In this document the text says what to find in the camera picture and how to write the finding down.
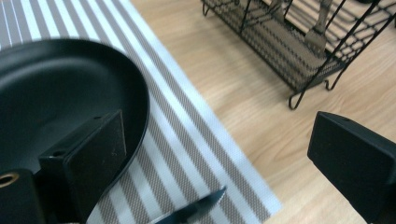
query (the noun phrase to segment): placemat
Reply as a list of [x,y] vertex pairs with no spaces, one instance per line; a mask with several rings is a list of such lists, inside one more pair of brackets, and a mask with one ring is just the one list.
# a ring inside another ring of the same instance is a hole
[[89,39],[127,55],[148,83],[150,117],[142,148],[89,223],[147,223],[221,186],[227,186],[226,195],[202,223],[262,223],[280,209],[277,197],[131,2],[0,3],[0,49],[48,38]]

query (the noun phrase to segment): light wood grain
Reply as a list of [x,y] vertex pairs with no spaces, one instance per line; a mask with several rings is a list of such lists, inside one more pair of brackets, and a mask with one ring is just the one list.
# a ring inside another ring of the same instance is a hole
[[396,29],[393,25],[348,68],[334,91],[290,89],[199,0],[132,0],[283,208],[274,223],[365,223],[306,157],[317,112],[339,114],[396,141]]

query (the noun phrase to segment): knife blade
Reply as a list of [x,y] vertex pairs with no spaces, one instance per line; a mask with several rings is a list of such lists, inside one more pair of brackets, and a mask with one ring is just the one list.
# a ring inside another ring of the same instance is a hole
[[226,189],[227,187],[224,186],[172,213],[157,217],[149,224],[193,223],[208,214],[221,201]]

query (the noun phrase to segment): frying pan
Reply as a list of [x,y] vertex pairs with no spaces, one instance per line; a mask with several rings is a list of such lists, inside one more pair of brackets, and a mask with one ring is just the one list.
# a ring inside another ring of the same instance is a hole
[[37,157],[85,121],[122,112],[132,162],[149,120],[148,87],[134,63],[100,43],[52,39],[0,51],[0,172],[40,170]]

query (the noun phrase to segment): black plastic object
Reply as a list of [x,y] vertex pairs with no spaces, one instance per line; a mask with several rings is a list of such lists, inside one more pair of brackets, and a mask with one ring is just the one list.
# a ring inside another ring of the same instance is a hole
[[58,221],[85,223],[125,158],[120,111],[87,121],[40,155]]
[[308,157],[367,222],[396,223],[396,145],[358,123],[318,112]]
[[0,51],[0,171],[39,170],[37,156],[86,120],[122,110],[130,164],[149,118],[146,82],[134,63],[103,44],[74,39]]
[[15,169],[0,174],[0,223],[47,223],[29,170]]

